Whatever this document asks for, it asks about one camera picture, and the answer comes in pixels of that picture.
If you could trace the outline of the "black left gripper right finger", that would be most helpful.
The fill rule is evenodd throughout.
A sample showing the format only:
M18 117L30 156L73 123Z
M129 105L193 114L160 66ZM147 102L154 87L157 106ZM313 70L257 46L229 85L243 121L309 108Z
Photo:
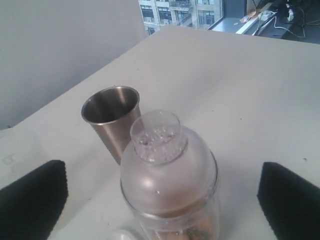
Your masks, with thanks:
M276 162L262 165L257 199L278 240L320 238L320 188Z

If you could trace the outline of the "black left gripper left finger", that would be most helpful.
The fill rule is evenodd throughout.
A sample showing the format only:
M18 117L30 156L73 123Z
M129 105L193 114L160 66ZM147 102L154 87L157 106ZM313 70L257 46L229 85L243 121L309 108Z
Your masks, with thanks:
M66 164L50 160L0 190L0 238L46 240L69 196Z

